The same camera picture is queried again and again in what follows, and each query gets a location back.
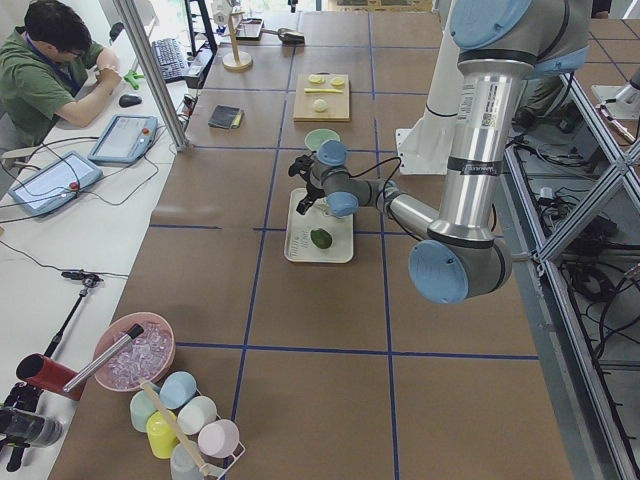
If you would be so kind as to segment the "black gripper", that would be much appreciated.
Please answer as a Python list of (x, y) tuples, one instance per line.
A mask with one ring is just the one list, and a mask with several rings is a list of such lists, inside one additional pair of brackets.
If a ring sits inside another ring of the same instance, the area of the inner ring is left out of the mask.
[(302, 198), (296, 207), (296, 212), (300, 215), (305, 215), (312, 207), (312, 199), (320, 198), (320, 189), (313, 184), (311, 179), (313, 165), (313, 159), (309, 155), (303, 154), (298, 156), (288, 168), (289, 177), (299, 176), (305, 181), (307, 196)]

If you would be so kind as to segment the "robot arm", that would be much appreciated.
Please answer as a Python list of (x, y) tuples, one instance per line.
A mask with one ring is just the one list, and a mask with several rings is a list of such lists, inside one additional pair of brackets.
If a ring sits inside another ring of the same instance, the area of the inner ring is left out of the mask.
[(409, 275), (428, 300), (454, 304), (499, 289), (512, 271), (505, 242), (489, 227), (507, 136), (525, 79), (579, 69), (588, 51), (589, 1), (458, 1), (449, 33), (460, 49), (462, 88), (439, 208), (392, 181), (358, 180), (347, 150), (328, 140), (298, 157), (291, 176), (306, 182), (296, 210), (325, 199), (336, 217), (374, 207), (419, 238)]

